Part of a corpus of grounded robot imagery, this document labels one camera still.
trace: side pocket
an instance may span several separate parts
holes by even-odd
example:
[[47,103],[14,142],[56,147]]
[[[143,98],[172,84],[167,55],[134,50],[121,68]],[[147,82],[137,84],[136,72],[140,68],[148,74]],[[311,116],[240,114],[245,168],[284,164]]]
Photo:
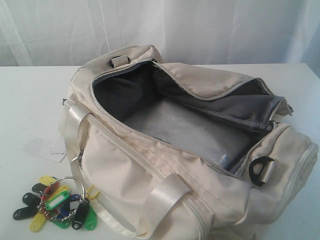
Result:
[[279,124],[248,154],[243,180],[251,182],[249,165],[257,158],[268,156],[275,161],[275,167],[267,183],[250,190],[245,216],[237,224],[275,221],[305,185],[317,152],[318,146],[309,137],[288,124]]

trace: carrying strap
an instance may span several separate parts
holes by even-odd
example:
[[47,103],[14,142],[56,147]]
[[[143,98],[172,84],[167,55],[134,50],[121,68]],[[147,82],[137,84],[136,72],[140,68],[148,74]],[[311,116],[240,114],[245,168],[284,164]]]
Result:
[[[64,126],[64,141],[67,158],[70,162],[71,173],[84,184],[86,183],[80,169],[81,154],[84,149],[85,138],[88,134],[89,123],[86,116],[90,111],[79,103],[73,104],[67,114]],[[124,227],[116,220],[99,200],[93,199],[91,204],[96,214],[114,231],[123,237],[149,239],[162,219],[167,215],[176,202],[191,189],[172,173],[163,179],[144,201],[136,232]],[[103,194],[98,199],[103,202]]]

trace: zipper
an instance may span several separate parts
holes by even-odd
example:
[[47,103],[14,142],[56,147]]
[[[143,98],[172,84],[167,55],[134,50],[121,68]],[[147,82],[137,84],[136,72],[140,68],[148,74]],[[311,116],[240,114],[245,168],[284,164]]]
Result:
[[[67,108],[70,108],[73,104],[74,102],[69,99],[64,100],[64,105]],[[166,177],[162,172],[158,171],[152,164],[150,164],[148,160],[140,152],[138,152],[133,147],[128,145],[120,137],[115,136],[107,127],[105,127],[92,114],[88,114],[86,118],[89,121],[89,123],[97,127],[107,137],[107,139],[111,143],[113,143],[115,146],[117,146],[122,151],[124,151],[128,156],[130,156],[133,160],[135,160],[142,168],[144,168],[153,176],[155,176],[157,180],[161,181]],[[206,237],[208,236],[208,227],[204,217],[202,216],[201,211],[198,209],[195,203],[187,195],[184,195],[180,199],[180,202],[187,209],[188,212],[194,214],[195,221],[197,223],[198,230],[199,230],[199,240],[205,240]]]
[[285,210],[285,206],[286,203],[288,202],[289,198],[291,197],[291,193],[293,191],[293,188],[295,187],[298,179],[298,176],[301,172],[301,169],[304,169],[309,163],[310,161],[312,161],[312,159],[315,157],[315,155],[318,152],[318,147],[315,143],[312,143],[311,146],[309,146],[306,151],[303,153],[303,155],[301,156],[301,158],[303,158],[304,155],[307,155],[307,157],[304,157],[303,159],[300,159],[300,166],[298,167],[297,171],[291,176],[290,180],[289,180],[289,184],[285,189],[284,192],[284,196],[281,200],[281,202],[279,203],[279,207],[278,209],[274,212],[273,217],[270,218],[270,221],[268,221],[268,223],[272,223],[274,222],[281,214],[282,212]]

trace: white paper tag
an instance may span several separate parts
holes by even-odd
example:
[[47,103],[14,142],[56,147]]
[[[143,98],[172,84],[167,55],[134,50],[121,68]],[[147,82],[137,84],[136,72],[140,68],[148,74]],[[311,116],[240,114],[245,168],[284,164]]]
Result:
[[59,163],[66,155],[65,143],[62,138],[56,141],[48,141],[35,137],[27,143],[23,150],[28,154]]

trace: key ring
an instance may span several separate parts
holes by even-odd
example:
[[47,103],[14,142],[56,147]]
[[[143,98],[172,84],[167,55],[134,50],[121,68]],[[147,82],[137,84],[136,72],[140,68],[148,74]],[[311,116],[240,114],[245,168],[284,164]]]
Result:
[[71,219],[76,214],[76,209],[74,209],[73,211],[71,211],[69,213],[68,216],[65,216],[64,218],[61,218],[61,219],[57,219],[58,213],[56,213],[54,210],[46,210],[46,208],[45,208],[45,204],[46,204],[47,199],[54,192],[56,186],[58,186],[57,183],[62,180],[65,180],[65,179],[73,179],[73,180],[77,181],[78,183],[80,183],[81,188],[82,188],[82,194],[81,194],[82,196],[81,196],[81,199],[79,200],[80,203],[83,202],[84,198],[86,197],[86,194],[88,194],[88,193],[86,193],[86,188],[85,188],[84,184],[78,178],[76,178],[74,176],[64,176],[64,177],[57,179],[53,183],[50,183],[50,185],[44,190],[45,194],[42,195],[41,202],[37,207],[38,211],[41,214],[43,214],[45,216],[45,218],[47,220],[49,220],[49,222],[63,222],[65,220]]

